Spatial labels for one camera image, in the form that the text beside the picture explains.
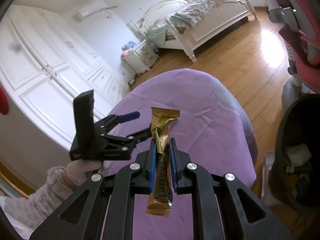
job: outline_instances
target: sunlight on floor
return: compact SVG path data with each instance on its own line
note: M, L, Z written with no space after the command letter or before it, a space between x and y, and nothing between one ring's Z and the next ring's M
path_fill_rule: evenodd
M269 61L270 67L277 68L286 55L282 42L274 32L268 29L261 31L261 38L261 50L263 52L263 57Z

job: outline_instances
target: white wardrobe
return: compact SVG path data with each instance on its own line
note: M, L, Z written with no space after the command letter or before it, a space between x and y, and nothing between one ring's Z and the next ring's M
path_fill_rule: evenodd
M72 102L77 95L94 89L98 120L130 91L123 76L59 14L12 5L0 37L3 87L34 125L66 150L75 135Z

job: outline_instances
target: trash can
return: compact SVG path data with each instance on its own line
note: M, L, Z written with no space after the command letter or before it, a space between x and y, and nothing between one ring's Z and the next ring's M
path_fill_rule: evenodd
M286 167L289 158L287 147L305 143L311 152L309 162L313 167L309 175L307 201L298 202L287 181ZM297 99L285 112L276 138L275 161L272 165L269 186L272 195L307 214L320 209L320 95L311 94Z

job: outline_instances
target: pink fleece sleeve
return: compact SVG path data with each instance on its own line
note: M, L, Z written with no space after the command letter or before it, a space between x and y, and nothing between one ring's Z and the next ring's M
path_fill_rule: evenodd
M4 211L31 229L36 229L73 193L63 182L64 170L64 167L49 169L46 184L28 199L6 198Z

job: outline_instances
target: pink chair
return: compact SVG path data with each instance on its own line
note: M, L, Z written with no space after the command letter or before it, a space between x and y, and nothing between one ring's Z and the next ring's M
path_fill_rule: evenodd
M289 74L292 78L284 86L282 104L284 110L301 94L312 90L320 93L320 8L317 0L290 0L294 7L281 8L276 0L265 0L269 7L269 19L278 23L279 34L286 43Z

